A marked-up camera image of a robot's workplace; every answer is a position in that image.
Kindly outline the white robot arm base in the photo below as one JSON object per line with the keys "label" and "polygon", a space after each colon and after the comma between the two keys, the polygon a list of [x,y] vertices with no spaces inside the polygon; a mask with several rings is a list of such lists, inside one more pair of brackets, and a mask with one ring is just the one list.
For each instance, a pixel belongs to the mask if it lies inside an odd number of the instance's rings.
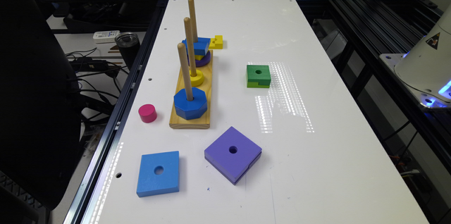
{"label": "white robot arm base", "polygon": [[450,9],[410,51],[379,58],[420,106],[450,107]]}

